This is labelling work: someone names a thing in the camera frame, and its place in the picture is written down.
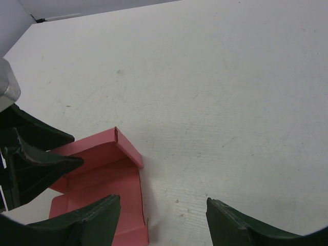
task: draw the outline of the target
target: gray metal part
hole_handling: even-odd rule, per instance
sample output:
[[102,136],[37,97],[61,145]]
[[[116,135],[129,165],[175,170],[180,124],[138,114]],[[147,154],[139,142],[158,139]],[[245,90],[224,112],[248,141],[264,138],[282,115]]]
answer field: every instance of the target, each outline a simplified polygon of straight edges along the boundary
[[20,91],[9,62],[0,58],[0,112],[18,100]]

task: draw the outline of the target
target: wall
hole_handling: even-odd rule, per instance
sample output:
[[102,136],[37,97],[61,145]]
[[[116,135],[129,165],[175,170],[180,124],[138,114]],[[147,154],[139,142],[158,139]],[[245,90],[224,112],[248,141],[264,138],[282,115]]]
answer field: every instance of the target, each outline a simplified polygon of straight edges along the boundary
[[0,56],[3,57],[35,21],[17,0],[1,0],[0,23]]
[[173,1],[176,0],[20,0],[36,19],[76,17]]

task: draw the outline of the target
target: pink cardboard box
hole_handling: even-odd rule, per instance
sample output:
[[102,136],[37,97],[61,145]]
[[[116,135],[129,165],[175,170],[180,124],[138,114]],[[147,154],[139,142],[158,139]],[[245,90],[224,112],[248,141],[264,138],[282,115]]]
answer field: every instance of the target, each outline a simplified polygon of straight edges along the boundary
[[84,164],[50,187],[64,195],[52,200],[49,218],[82,208],[111,194],[119,195],[121,213],[112,246],[149,244],[139,175],[139,169],[144,167],[142,156],[118,128],[51,152],[81,157]]

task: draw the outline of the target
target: white table surface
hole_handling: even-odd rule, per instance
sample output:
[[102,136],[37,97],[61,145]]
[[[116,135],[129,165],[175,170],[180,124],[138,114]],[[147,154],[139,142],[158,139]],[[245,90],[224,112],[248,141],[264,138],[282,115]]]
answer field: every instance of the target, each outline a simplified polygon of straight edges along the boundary
[[[328,224],[328,2],[184,0],[35,24],[5,58],[18,105],[144,156],[150,245],[212,245],[206,199],[307,234]],[[46,190],[7,213],[48,217]]]

